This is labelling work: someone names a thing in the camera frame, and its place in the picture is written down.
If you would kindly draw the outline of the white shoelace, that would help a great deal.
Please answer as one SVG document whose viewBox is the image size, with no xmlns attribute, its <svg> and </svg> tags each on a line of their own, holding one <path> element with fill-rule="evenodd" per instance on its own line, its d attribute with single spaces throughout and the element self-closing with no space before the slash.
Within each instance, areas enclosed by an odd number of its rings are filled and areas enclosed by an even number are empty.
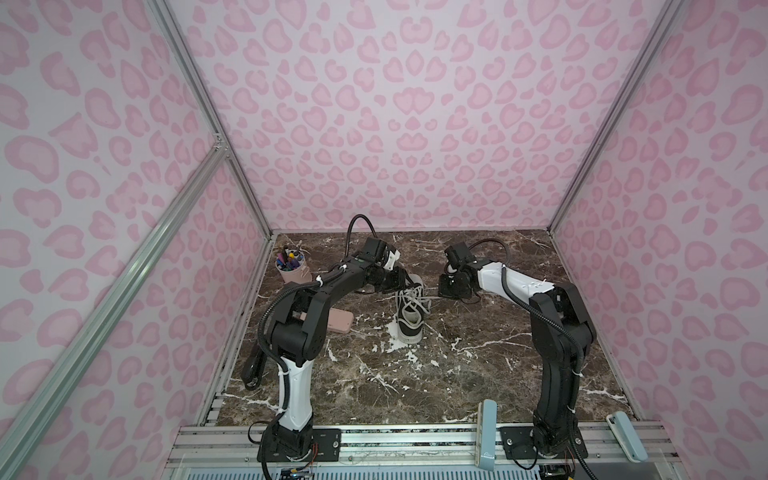
<svg viewBox="0 0 768 480">
<path fill-rule="evenodd" d="M 397 318 L 411 323 L 425 321 L 431 313 L 433 300 L 421 284 L 398 291 L 395 295 Z"/>
</svg>

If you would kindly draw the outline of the black white sneaker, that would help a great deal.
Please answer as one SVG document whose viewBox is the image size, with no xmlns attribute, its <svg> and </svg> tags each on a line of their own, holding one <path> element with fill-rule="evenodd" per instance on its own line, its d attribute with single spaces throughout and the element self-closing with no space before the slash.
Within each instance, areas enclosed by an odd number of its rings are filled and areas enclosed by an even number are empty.
<svg viewBox="0 0 768 480">
<path fill-rule="evenodd" d="M 405 288 L 396 292 L 396 327 L 401 342 L 418 344 L 423 338 L 423 327 L 431 310 L 431 300 L 425 295 L 422 278 L 410 274 Z"/>
</svg>

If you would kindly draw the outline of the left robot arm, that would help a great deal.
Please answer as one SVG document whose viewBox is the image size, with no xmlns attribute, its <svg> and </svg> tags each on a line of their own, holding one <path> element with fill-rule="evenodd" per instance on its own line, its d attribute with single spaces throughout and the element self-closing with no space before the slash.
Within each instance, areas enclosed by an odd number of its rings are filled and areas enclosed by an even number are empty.
<svg viewBox="0 0 768 480">
<path fill-rule="evenodd" d="M 399 265 L 349 258 L 315 280 L 286 285 L 262 317 L 258 344 L 277 364 L 279 409 L 269 427 L 272 440 L 293 456 L 309 449 L 313 410 L 311 377 L 328 330 L 330 310 L 346 295 L 371 286 L 390 293 L 413 285 Z"/>
</svg>

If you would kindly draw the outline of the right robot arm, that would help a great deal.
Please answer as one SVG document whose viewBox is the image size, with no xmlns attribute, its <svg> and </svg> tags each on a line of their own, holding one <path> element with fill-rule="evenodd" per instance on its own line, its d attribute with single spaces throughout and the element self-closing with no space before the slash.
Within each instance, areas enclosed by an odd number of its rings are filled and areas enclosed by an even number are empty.
<svg viewBox="0 0 768 480">
<path fill-rule="evenodd" d="M 584 361 L 596 338 L 591 317 L 575 285 L 538 280 L 501 262 L 449 265 L 439 277 L 441 297 L 469 299 L 481 291 L 498 295 L 530 315 L 532 342 L 542 359 L 541 393 L 531 437 L 538 453 L 552 458 L 575 440 Z"/>
</svg>

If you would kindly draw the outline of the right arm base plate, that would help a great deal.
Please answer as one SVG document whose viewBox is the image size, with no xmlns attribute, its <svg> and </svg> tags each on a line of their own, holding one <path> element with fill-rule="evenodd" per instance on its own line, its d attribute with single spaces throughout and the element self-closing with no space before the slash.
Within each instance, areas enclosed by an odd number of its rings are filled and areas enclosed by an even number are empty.
<svg viewBox="0 0 768 480">
<path fill-rule="evenodd" d="M 563 442 L 552 448 L 547 447 L 543 443 L 535 443 L 532 425 L 503 426 L 498 428 L 498 432 L 507 460 L 515 460 L 522 463 L 523 461 L 577 460 L 578 456 L 581 456 L 583 459 L 589 457 L 586 441 L 579 430 L 575 432 L 575 440 L 571 441 L 569 436 L 566 436 Z"/>
</svg>

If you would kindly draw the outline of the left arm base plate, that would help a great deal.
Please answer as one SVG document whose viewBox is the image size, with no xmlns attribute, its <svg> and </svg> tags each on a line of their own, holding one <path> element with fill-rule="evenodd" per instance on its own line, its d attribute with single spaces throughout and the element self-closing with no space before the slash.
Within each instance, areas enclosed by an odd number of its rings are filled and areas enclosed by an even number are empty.
<svg viewBox="0 0 768 480">
<path fill-rule="evenodd" d="M 341 429 L 308 426 L 293 431 L 277 425 L 262 434 L 257 459 L 267 463 L 336 462 L 341 444 Z"/>
</svg>

